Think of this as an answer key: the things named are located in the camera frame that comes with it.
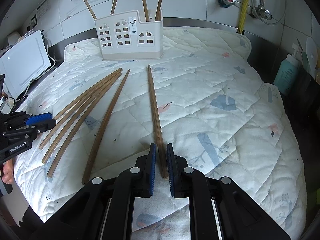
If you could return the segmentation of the person left hand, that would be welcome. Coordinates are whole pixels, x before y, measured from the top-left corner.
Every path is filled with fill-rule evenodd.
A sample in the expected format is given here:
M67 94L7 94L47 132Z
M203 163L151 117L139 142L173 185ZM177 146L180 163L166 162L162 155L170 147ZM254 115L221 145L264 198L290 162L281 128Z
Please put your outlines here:
M2 181L5 184L12 184L12 182L14 181L13 159L10 159L3 164Z

